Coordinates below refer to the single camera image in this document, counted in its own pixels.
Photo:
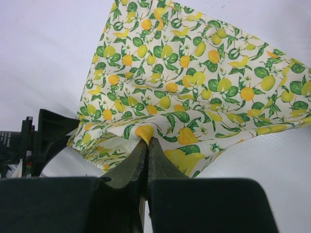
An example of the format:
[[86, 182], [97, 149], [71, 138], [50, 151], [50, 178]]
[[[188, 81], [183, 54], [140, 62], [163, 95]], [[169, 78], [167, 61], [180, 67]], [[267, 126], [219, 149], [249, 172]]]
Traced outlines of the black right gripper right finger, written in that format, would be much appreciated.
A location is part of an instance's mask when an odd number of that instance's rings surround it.
[[148, 204], [155, 233], [274, 233], [276, 222], [262, 186], [248, 178], [183, 174], [152, 138]]

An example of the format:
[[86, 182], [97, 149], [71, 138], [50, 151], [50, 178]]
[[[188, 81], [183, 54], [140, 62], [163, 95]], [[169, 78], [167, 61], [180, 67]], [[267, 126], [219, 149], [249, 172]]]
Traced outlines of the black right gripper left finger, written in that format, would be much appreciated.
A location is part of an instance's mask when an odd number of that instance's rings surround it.
[[97, 177], [3, 179], [3, 233], [141, 233], [147, 145]]

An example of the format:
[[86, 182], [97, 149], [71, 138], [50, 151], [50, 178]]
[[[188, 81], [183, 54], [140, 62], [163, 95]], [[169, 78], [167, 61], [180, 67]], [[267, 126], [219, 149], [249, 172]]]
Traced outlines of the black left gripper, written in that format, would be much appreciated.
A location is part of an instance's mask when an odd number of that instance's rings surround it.
[[21, 130], [0, 133], [0, 177], [38, 177], [47, 163], [66, 146], [69, 133], [80, 121], [46, 109], [39, 110], [35, 131], [33, 117], [22, 121]]

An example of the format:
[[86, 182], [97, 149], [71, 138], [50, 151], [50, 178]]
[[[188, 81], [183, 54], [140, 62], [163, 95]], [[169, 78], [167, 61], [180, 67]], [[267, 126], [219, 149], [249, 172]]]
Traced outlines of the lemon print skirt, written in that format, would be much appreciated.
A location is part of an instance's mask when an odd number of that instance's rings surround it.
[[311, 70], [259, 38], [172, 0], [116, 0], [68, 141], [109, 172], [157, 138], [196, 177], [247, 139], [311, 124]]

